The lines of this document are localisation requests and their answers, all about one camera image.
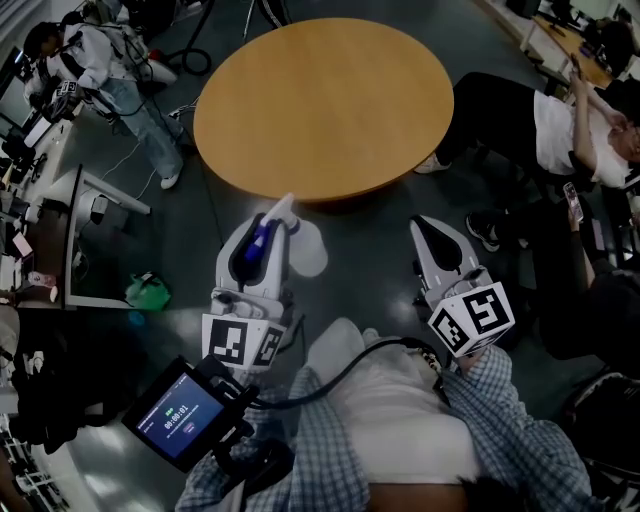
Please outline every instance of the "digital display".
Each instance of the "digital display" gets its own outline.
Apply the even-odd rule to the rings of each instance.
[[[224,406],[183,373],[137,426],[170,457],[178,457]]]

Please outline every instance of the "white t-shirt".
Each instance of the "white t-shirt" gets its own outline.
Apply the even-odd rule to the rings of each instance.
[[[339,319],[311,346],[307,364],[323,384],[364,350],[351,326]],[[469,429],[432,390],[436,377],[419,356],[390,346],[329,395],[370,483],[459,484],[480,475]]]
[[[569,152],[573,151],[574,110],[557,98],[538,91],[534,95],[538,164],[553,174],[569,175],[575,172],[569,160]],[[612,188],[624,186],[629,164],[609,144],[611,126],[592,107],[589,107],[589,130],[598,162],[593,181]]]

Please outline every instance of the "table top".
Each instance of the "table top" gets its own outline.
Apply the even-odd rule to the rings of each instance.
[[[551,28],[551,22],[542,16],[534,16],[533,20],[551,39],[553,39],[567,57],[570,57],[571,54],[578,57],[580,68],[582,68],[582,72],[589,82],[597,87],[602,87],[603,89],[606,89],[609,86],[613,81],[613,77],[607,73],[595,59],[585,57],[580,52],[580,47],[582,46],[582,43],[584,43],[584,38],[580,34],[572,29],[558,27],[558,29],[564,33],[564,36],[562,36],[553,30]]]
[[[391,27],[304,21],[234,53],[198,100],[198,150],[247,192],[327,201],[379,188],[441,142],[453,89],[438,59]]]

